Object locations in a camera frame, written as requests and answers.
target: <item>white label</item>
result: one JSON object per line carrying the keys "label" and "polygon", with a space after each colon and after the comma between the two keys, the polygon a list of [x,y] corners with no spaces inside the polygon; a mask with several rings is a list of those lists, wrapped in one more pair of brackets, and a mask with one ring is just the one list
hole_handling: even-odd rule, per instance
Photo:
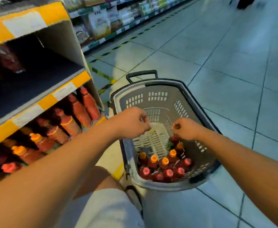
{"label": "white label", "polygon": [[67,95],[69,95],[71,92],[75,91],[77,88],[76,86],[70,82],[67,85],[59,88],[57,91],[55,91],[52,95],[58,100],[62,100]]}
{"label": "white label", "polygon": [[32,11],[20,17],[4,20],[3,24],[15,38],[47,27],[44,19],[37,11]]}
{"label": "white label", "polygon": [[93,6],[92,9],[94,10],[94,12],[101,10],[99,5]]}
{"label": "white label", "polygon": [[43,108],[39,104],[35,104],[34,106],[25,110],[21,115],[14,117],[12,122],[21,128],[35,117],[39,116],[42,112],[44,112]]}
{"label": "white label", "polygon": [[105,42],[105,38],[101,38],[101,39],[99,40],[99,43],[100,43],[100,44],[102,44],[103,42]]}

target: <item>tiled floor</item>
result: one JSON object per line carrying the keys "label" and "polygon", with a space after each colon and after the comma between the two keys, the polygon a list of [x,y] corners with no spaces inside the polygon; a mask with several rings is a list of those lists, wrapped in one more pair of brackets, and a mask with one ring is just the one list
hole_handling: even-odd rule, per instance
{"label": "tiled floor", "polygon": [[[156,69],[159,77],[188,85],[225,136],[278,161],[278,0],[256,0],[244,11],[229,1],[200,0],[93,64],[120,79],[101,99],[108,101],[113,89],[127,84],[126,73]],[[265,6],[257,7],[259,1]],[[88,54],[88,60],[165,17]],[[98,88],[107,84],[92,75]],[[145,191],[144,213],[147,227],[276,227],[223,167],[197,189]]]}

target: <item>basket handle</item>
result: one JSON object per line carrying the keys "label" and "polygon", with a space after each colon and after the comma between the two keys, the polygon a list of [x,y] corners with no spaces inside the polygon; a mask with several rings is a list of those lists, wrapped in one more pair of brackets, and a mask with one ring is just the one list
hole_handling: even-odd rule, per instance
{"label": "basket handle", "polygon": [[155,78],[158,78],[158,74],[156,70],[144,70],[144,71],[139,71],[139,72],[134,72],[134,73],[129,73],[126,75],[126,80],[128,80],[128,82],[130,84],[132,84],[132,80],[130,80],[131,77],[136,77],[136,76],[140,76],[140,75],[146,75],[146,74],[154,74]]}

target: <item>fist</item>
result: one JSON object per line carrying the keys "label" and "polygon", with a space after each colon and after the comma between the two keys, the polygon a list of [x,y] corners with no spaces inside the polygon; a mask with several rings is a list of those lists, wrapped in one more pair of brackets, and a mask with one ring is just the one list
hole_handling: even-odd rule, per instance
{"label": "fist", "polygon": [[204,130],[206,130],[204,126],[189,118],[180,118],[172,126],[175,136],[190,141],[199,141]]}
{"label": "fist", "polygon": [[118,139],[136,138],[151,129],[146,112],[138,107],[128,108],[110,120],[117,128]]}

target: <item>forearm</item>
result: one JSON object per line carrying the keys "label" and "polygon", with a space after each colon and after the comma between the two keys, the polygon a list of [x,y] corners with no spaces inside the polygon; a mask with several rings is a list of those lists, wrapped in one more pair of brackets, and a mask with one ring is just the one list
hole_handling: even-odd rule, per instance
{"label": "forearm", "polygon": [[278,225],[278,162],[211,130],[205,129],[199,141],[212,151],[253,203]]}
{"label": "forearm", "polygon": [[118,138],[111,120],[0,182],[0,227],[47,227]]}

